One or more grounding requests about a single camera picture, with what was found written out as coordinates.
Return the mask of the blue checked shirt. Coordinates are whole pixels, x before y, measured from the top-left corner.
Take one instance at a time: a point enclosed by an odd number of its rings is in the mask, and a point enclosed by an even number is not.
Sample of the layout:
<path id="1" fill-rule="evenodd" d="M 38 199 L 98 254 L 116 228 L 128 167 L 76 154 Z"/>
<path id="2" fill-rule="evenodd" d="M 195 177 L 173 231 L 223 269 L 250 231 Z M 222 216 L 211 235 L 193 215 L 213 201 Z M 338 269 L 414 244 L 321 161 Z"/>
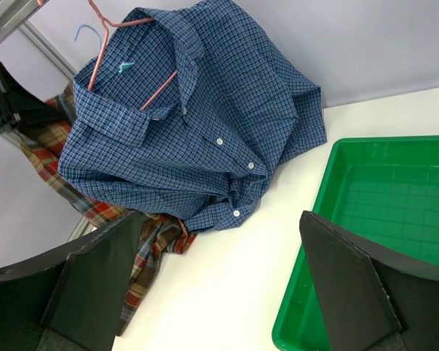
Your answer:
<path id="1" fill-rule="evenodd" d="M 320 88 L 232 1 L 138 7 L 125 21 L 145 17 L 155 21 L 113 34 L 92 91 L 96 59 L 75 76 L 59 174 L 92 199 L 170 214 L 195 233 L 238 227 L 278 165 L 326 142 Z M 120 44 L 131 57 L 110 54 Z M 135 64 L 119 74 L 121 61 Z"/>

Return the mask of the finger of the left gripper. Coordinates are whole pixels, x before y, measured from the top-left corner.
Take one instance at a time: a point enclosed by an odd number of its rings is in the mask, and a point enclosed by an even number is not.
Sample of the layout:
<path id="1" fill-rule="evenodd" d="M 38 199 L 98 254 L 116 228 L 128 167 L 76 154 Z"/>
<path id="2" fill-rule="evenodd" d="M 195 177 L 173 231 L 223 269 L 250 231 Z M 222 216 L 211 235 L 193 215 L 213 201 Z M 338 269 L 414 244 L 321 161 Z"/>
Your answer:
<path id="1" fill-rule="evenodd" d="M 0 62 L 0 132 L 39 127 L 67 116 L 29 93 Z"/>

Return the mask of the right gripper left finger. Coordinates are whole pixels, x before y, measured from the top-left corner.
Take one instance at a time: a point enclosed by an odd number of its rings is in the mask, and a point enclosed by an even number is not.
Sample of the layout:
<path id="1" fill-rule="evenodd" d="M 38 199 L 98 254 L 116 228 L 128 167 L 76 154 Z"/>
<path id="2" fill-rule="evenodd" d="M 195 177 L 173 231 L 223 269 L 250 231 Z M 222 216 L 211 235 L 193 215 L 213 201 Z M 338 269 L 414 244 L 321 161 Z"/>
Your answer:
<path id="1" fill-rule="evenodd" d="M 0 268 L 0 350 L 111 350 L 146 217 Z"/>

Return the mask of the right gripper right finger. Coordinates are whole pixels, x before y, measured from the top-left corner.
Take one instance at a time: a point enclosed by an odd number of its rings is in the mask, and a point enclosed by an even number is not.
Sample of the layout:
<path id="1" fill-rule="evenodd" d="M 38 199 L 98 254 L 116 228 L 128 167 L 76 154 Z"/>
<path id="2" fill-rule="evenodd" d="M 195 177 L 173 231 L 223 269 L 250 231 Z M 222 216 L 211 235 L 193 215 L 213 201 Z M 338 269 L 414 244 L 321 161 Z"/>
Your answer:
<path id="1" fill-rule="evenodd" d="M 439 350 L 439 265 L 311 211 L 299 230 L 332 350 Z"/>

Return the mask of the brown red plaid shirt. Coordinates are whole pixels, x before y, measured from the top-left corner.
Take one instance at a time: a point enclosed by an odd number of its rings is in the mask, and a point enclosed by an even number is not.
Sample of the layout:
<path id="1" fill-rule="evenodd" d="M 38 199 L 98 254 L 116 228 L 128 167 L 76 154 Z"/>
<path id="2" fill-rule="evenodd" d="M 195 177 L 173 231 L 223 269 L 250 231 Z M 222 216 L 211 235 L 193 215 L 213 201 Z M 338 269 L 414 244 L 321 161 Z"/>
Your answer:
<path id="1" fill-rule="evenodd" d="M 73 83 L 67 84 L 62 93 L 46 101 L 52 112 L 64 115 L 63 121 L 43 127 L 28 127 L 20 134 L 20 149 L 30 161 L 40 178 L 95 228 L 113 222 L 129 210 L 108 205 L 82 195 L 58 173 L 58 163 L 76 119 Z M 196 239 L 184 223 L 167 214 L 146 214 L 140 233 L 138 252 L 130 277 L 119 320 L 117 336 L 125 332 L 140 303 L 152 286 L 164 254 L 184 254 Z"/>

